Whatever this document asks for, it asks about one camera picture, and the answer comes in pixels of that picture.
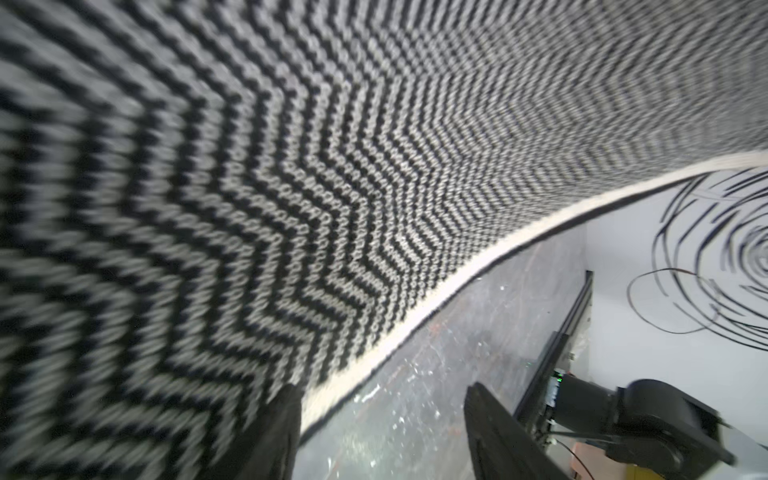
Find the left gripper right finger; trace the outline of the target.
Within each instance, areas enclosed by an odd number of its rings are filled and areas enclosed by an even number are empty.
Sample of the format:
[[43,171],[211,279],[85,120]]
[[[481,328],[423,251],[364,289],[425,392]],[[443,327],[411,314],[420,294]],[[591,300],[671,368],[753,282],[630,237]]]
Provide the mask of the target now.
[[482,384],[466,390],[464,420],[477,480],[555,480],[567,475]]

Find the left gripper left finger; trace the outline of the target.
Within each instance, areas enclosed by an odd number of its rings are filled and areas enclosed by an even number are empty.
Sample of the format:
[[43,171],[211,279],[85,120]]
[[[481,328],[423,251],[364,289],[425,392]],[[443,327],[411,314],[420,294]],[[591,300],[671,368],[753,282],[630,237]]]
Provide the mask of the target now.
[[301,435],[302,390],[283,386],[203,479],[292,478]]

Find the black white patterned knit scarf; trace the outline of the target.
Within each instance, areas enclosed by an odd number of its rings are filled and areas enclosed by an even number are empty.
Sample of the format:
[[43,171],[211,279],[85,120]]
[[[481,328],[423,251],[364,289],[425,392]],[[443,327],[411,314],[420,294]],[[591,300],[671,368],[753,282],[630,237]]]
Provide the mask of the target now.
[[763,1],[5,1],[1,475],[220,473],[497,258],[766,161]]

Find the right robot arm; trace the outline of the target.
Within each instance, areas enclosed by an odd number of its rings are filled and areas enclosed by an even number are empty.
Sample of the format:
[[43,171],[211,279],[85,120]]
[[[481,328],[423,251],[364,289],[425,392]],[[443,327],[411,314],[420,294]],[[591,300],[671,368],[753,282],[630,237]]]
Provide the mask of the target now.
[[572,375],[557,384],[554,422],[611,460],[664,479],[700,479],[718,463],[736,463],[719,413],[670,384],[641,379],[611,391]]

